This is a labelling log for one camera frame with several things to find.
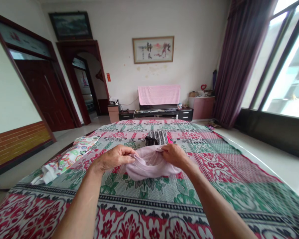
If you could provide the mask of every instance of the pink cloth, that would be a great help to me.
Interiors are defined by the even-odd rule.
[[[139,86],[140,105],[178,104],[180,85]]]
[[[159,178],[181,172],[163,158],[161,145],[152,145],[136,150],[139,156],[131,154],[135,162],[126,165],[126,172],[134,181],[146,178]]]
[[[167,141],[168,141],[168,143],[173,144],[173,141],[171,141],[171,139],[168,136],[167,136]]]

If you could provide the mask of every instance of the framed painting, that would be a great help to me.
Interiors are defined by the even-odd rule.
[[[174,36],[133,38],[134,63],[172,62]]]
[[[49,13],[58,40],[93,39],[87,12]]]

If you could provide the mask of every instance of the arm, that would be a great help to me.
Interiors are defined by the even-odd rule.
[[[182,169],[192,182],[215,238],[256,238],[232,206],[217,192],[177,144],[162,149],[164,159]]]
[[[134,162],[134,158],[128,155],[135,153],[132,148],[117,145],[94,160],[57,226],[53,239],[93,238],[103,173],[122,164]]]

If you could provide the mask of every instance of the purple curtain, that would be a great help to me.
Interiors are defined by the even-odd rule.
[[[232,0],[215,86],[214,118],[224,128],[232,128],[239,114],[276,1]]]

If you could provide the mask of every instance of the black cabinet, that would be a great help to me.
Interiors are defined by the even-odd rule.
[[[134,118],[134,111],[129,112],[119,112],[120,120],[130,120]]]
[[[194,109],[192,109],[192,108],[189,108],[189,107],[182,108],[181,110],[178,110],[178,119],[192,121],[193,120],[193,112],[194,112]]]

